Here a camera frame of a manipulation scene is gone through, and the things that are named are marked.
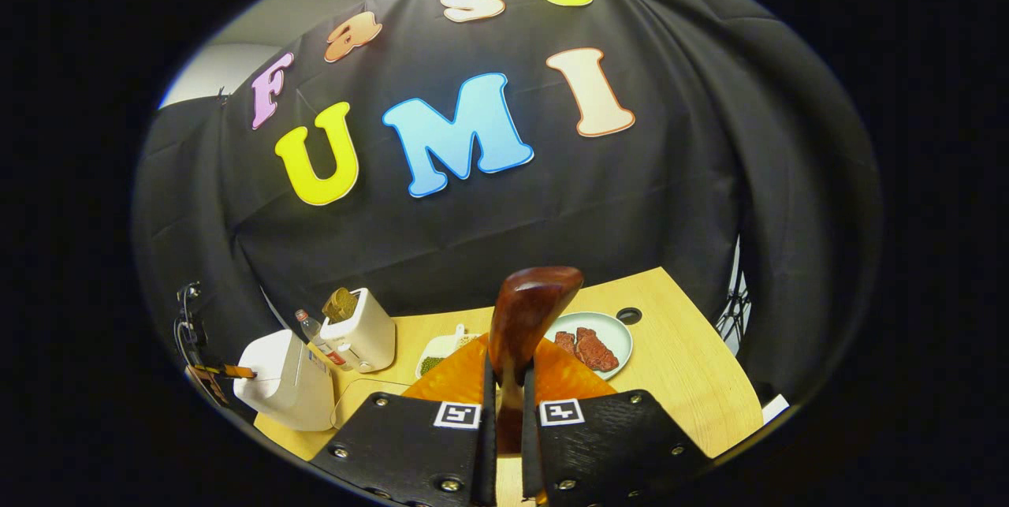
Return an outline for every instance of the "bottle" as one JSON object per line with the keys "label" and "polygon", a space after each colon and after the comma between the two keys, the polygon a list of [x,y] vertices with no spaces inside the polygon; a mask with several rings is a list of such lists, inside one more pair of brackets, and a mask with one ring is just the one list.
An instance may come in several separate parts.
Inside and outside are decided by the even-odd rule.
{"label": "bottle", "polygon": [[328,343],[323,341],[322,336],[319,335],[319,331],[322,329],[322,324],[319,323],[318,320],[313,317],[309,317],[309,313],[306,312],[306,310],[298,310],[295,312],[295,317],[298,318],[298,321],[302,324],[302,329],[305,330],[305,334],[309,336],[309,339],[315,343],[315,346],[318,347],[323,354],[329,358],[329,361],[336,364],[336,366],[343,371],[353,371],[353,367],[350,367],[350,364],[346,363],[346,361],[344,361],[338,352],[334,351]]}

